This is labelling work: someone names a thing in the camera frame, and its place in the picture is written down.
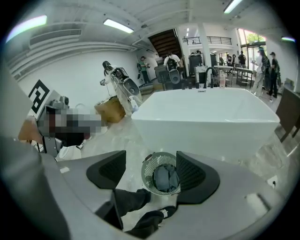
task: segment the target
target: black cable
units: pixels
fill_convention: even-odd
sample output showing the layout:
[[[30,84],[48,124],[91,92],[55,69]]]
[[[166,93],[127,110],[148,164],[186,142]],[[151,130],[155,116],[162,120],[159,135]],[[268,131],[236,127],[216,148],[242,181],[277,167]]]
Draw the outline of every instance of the black cable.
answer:
[[[41,150],[39,149],[39,145],[38,145],[38,143],[37,143],[37,150],[38,150],[38,152],[41,152]]]
[[[46,144],[45,144],[45,138],[42,138],[43,140],[43,148],[44,148],[44,152],[47,153],[47,148],[46,148]]]

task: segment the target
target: balcony railing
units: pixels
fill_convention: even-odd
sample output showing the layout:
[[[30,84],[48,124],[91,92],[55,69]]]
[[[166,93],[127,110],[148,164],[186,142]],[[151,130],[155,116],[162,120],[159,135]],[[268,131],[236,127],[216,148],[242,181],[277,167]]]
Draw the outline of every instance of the balcony railing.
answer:
[[[231,45],[231,38],[230,37],[207,37],[208,43],[211,44],[225,44]],[[185,37],[183,38],[183,42],[187,43],[187,45],[194,45],[194,44],[201,44],[200,37]]]

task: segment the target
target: white sink basin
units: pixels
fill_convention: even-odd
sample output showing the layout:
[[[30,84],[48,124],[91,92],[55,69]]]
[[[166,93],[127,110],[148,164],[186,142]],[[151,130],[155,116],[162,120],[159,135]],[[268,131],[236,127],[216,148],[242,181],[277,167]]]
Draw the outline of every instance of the white sink basin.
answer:
[[[255,154],[279,117],[245,89],[185,89],[152,94],[132,119],[150,150],[185,151],[232,161]]]

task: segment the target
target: window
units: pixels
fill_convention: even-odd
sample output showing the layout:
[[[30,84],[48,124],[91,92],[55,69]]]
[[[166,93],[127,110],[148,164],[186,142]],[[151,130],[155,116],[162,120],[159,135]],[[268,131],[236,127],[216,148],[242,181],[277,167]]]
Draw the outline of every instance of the window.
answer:
[[[243,29],[239,28],[239,36],[240,36],[240,44],[244,45],[246,44],[246,40],[245,40],[245,32]]]
[[[248,59],[249,59],[249,55],[248,55],[248,51],[246,47],[242,48],[243,54],[246,56],[246,67],[248,67]]]
[[[261,35],[258,35],[258,41],[259,42],[265,42],[266,41],[266,38],[261,36]]]
[[[227,63],[227,54],[228,54],[228,52],[219,53],[219,59],[223,58],[224,63]]]
[[[253,32],[247,31],[247,30],[244,30],[244,31],[245,31],[245,36],[246,36],[247,43],[259,42],[259,37],[256,33],[253,33]]]

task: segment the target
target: staircase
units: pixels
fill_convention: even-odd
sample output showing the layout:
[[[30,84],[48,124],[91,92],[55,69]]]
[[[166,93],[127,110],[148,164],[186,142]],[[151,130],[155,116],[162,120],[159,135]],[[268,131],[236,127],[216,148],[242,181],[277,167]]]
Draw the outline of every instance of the staircase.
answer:
[[[165,58],[169,51],[181,58],[181,48],[175,30],[160,32],[149,37],[150,42],[160,57]]]

